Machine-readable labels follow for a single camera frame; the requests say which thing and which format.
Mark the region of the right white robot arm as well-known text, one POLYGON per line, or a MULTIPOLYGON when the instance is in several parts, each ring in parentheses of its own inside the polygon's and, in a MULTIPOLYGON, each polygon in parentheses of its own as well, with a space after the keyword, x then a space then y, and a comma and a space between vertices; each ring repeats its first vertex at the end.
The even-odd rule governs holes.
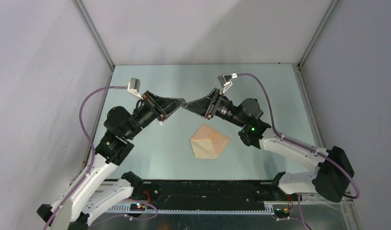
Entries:
POLYGON ((260 119, 263 111, 257 99, 246 98, 239 105, 234 105, 215 88, 208 95, 184 103, 182 107, 208 120, 217 116, 239 126, 238 135, 246 146, 274 152, 307 169, 307 172, 301 173, 278 173, 270 188, 274 199, 311 193, 339 203, 346 196, 354 170, 345 151, 337 146, 331 149, 310 146, 281 134, 260 119))

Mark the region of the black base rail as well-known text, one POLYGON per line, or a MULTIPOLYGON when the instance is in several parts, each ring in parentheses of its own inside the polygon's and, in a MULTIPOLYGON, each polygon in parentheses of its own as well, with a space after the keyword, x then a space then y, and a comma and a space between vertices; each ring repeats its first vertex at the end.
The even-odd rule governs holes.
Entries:
POLYGON ((164 211, 266 211, 288 195, 271 181, 145 180, 131 196, 164 211))

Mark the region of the tan paper envelope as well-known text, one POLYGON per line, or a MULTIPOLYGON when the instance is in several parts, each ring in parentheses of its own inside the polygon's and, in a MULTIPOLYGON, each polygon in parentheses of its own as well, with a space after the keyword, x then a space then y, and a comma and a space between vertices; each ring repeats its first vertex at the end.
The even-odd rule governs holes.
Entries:
POLYGON ((230 141, 228 136, 204 123, 191 137, 190 144, 196 158, 215 160, 230 141))

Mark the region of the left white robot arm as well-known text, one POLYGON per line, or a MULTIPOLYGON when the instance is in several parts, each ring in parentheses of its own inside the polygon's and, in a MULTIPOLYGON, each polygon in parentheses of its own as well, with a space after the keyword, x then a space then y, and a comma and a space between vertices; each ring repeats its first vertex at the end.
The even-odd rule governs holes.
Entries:
POLYGON ((133 172, 124 173, 109 189, 93 194, 134 148, 131 140, 154 120, 164 122, 183 104, 183 98, 167 98, 146 91, 138 97, 137 107, 128 112, 115 106, 107 113, 106 132, 97 146, 92 145, 90 163, 52 204, 42 204, 37 214, 45 230, 86 230, 118 202, 142 197, 143 180, 133 172))

